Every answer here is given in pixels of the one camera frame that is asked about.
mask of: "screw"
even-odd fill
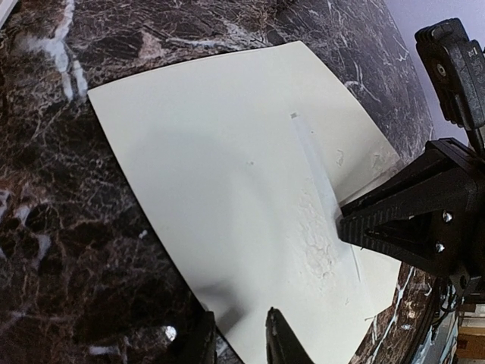
[[[437,253],[441,253],[445,249],[445,246],[442,245],[441,243],[436,243],[435,247],[436,247]]]
[[[453,220],[453,215],[450,212],[447,212],[446,210],[443,211],[443,221],[445,224],[449,224]]]
[[[446,77],[446,70],[445,68],[441,65],[441,63],[437,64],[436,65],[436,68],[438,69],[438,72],[440,73],[440,75],[442,75],[443,77]]]

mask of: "white paper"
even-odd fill
[[[315,362],[346,364],[391,304],[399,263],[340,242],[337,201],[397,155],[320,60],[295,42],[89,98],[164,247],[241,358],[266,363],[274,306]]]

